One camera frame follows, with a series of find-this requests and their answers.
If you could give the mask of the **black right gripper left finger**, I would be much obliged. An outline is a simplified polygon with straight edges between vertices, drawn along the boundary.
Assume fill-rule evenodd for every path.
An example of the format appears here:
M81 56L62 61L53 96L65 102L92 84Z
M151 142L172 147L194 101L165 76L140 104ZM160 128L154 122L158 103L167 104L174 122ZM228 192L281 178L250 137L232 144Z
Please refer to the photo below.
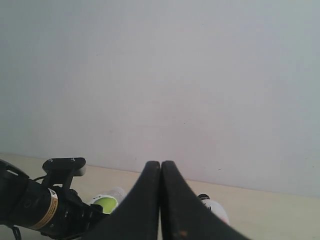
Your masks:
M159 226L160 173L160 163L148 161L121 204L82 239L156 240Z

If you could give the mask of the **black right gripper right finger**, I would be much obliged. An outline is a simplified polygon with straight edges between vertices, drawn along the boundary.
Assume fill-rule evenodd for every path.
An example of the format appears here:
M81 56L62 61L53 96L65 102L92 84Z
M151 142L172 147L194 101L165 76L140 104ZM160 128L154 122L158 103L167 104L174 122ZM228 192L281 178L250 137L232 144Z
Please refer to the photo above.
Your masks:
M195 195L173 161L161 164L161 231L164 240L246 240Z

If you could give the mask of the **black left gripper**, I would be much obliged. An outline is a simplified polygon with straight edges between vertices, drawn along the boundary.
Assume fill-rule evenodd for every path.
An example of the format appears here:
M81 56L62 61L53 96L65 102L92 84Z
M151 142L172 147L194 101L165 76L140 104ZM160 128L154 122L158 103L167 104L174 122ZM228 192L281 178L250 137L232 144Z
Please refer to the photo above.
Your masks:
M103 218L103 207L81 200L73 189L45 187L30 180L14 209L14 224L49 237L78 237L87 231L90 218Z

